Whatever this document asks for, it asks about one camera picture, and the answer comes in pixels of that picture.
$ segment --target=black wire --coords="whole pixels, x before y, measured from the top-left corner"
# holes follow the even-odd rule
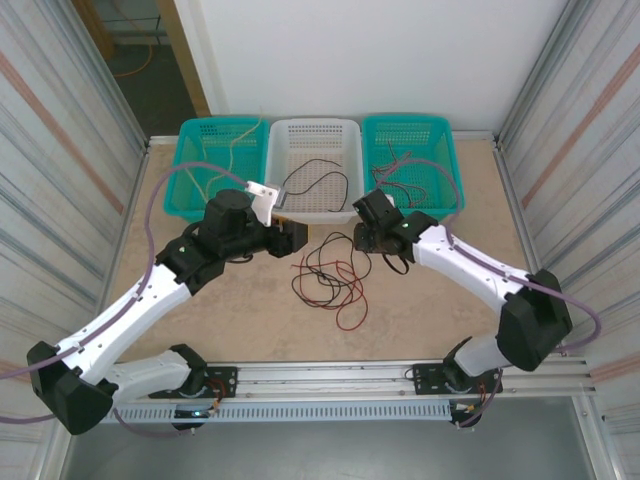
[[[411,367],[411,368],[407,368],[407,369],[405,370],[405,372],[404,372],[404,379],[405,379],[405,380],[407,380],[407,381],[409,381],[409,382],[416,383],[416,380],[417,380],[417,379],[423,379],[423,378],[426,378],[426,377],[414,377],[414,376],[412,376],[411,378],[407,377],[407,373],[411,372],[412,370],[413,370],[413,367]]]
[[[406,275],[407,273],[409,273],[409,262],[407,262],[407,260],[402,258],[402,257],[398,257],[398,258],[400,258],[400,261],[404,265],[404,272],[398,270],[398,268],[394,264],[391,263],[391,260],[389,260],[389,258],[387,257],[386,253],[382,254],[382,259],[384,260],[384,263],[389,265],[389,268],[391,270],[396,272],[398,275]]]
[[[285,187],[286,183],[289,181],[289,179],[298,171],[300,171],[300,169],[306,167],[307,165],[309,165],[311,162],[324,162],[324,163],[331,163],[337,167],[342,168],[342,165],[340,165],[338,162],[334,162],[333,160],[325,160],[324,158],[312,158],[311,160],[307,160],[306,162],[304,162],[302,165],[300,165],[298,168],[296,168],[295,170],[293,170],[293,172],[291,172],[289,175],[287,175],[287,178],[284,179],[284,182],[282,182],[282,188]],[[311,190],[313,187],[315,187],[318,183],[320,183],[322,180],[324,180],[325,178],[327,178],[329,175],[340,175],[342,176],[342,178],[345,179],[346,182],[346,188],[344,191],[344,200],[342,201],[342,205],[340,206],[340,208],[338,210],[328,210],[331,213],[337,213],[342,211],[342,209],[344,208],[344,206],[347,203],[347,197],[349,195],[349,178],[342,172],[338,172],[338,171],[332,171],[329,173],[325,173],[322,177],[320,177],[318,180],[316,180],[315,182],[313,182],[311,185],[309,185],[309,187],[306,190],[303,190],[302,192],[296,192],[296,193],[291,193],[291,192],[287,192],[287,195],[293,195],[293,196],[297,196],[297,195],[304,195],[305,193],[309,192],[309,190]]]
[[[235,260],[227,260],[227,263],[242,264],[242,263],[249,263],[251,260],[253,260],[253,254],[252,253],[250,253],[246,257],[238,258],[238,259],[235,259]]]
[[[303,265],[303,268],[306,269],[307,271],[303,273],[299,273],[291,279],[291,289],[298,296],[298,298],[302,300],[304,304],[309,307],[312,307],[312,308],[323,307],[328,310],[335,310],[337,308],[340,308],[341,306],[343,306],[344,300],[337,305],[332,305],[332,303],[335,302],[340,297],[341,293],[343,292],[343,289],[346,288],[349,290],[349,293],[347,294],[347,296],[349,295],[353,296],[353,292],[355,290],[354,284],[356,282],[364,280],[371,273],[371,269],[373,268],[373,263],[371,262],[371,257],[369,257],[369,255],[366,254],[365,252],[362,252],[362,254],[365,256],[365,258],[369,262],[367,271],[362,276],[356,275],[356,278],[354,278],[354,280],[350,282],[325,272],[322,266],[320,267],[311,266],[311,264],[309,263],[309,259],[311,258],[311,256],[317,254],[318,256],[317,264],[322,265],[322,249],[327,245],[329,245],[331,242],[335,242],[337,240],[347,240],[351,244],[351,253],[349,255],[349,261],[351,262],[351,265],[354,265],[353,254],[356,250],[355,250],[355,245],[353,243],[353,240],[342,232],[331,232],[329,235],[327,235],[327,237],[324,239],[324,241],[318,248],[316,248],[315,250],[312,250],[309,253],[309,255],[307,255],[307,258],[305,259],[305,264]],[[300,285],[302,283],[302,279],[307,275],[315,275],[316,280],[320,285],[324,287],[329,287],[331,289],[331,298],[326,300],[313,299],[313,301],[311,301],[310,299],[302,295],[300,291],[296,289],[296,282],[300,282],[299,283]]]

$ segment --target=white wall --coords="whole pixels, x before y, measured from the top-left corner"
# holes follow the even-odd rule
[[[565,0],[176,0],[212,113],[499,130]]]

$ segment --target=corrugated metal wall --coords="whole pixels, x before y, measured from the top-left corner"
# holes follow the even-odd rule
[[[144,139],[68,2],[0,3],[0,371],[95,316]],[[45,407],[27,376],[0,414]],[[46,425],[0,424],[0,477],[29,474]]]
[[[640,476],[640,2],[572,9],[500,141],[542,265],[603,317],[585,355]],[[572,315],[576,337],[592,328]]]

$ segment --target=white basket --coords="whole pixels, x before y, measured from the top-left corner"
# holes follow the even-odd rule
[[[296,118],[280,120],[271,126],[265,181],[282,186],[285,179],[296,168],[312,159],[330,160],[337,163],[311,162],[287,180],[284,188],[287,195],[282,210],[274,214],[301,223],[347,223],[357,214],[353,202],[364,195],[362,173],[362,142],[360,126],[353,120],[338,118]],[[329,172],[332,174],[318,182],[303,195],[291,195],[309,188]]]

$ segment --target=orange cable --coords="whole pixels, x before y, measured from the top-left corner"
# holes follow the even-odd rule
[[[151,37],[149,35],[147,35],[146,33],[144,33],[142,31],[142,29],[133,21],[131,20],[129,17],[127,17],[122,10],[120,10],[120,7],[118,7],[118,5],[116,5],[115,0],[112,0],[111,4],[113,5],[113,8],[120,14],[120,16],[122,18],[124,18],[127,22],[129,22],[131,24],[131,26],[133,28],[135,28],[136,30],[138,30],[140,33],[142,33],[142,35],[144,35],[144,37],[146,39],[151,39]],[[147,60],[142,64],[142,66],[136,68],[135,70],[132,70],[130,72],[126,72],[126,73],[114,73],[113,76],[114,78],[122,78],[122,77],[129,77],[131,75],[135,75],[136,73],[141,72],[142,70],[144,70],[145,68],[147,68],[147,66],[151,63],[151,59],[153,58],[153,46],[151,45],[151,43],[148,44],[149,47],[149,56],[147,57]]]

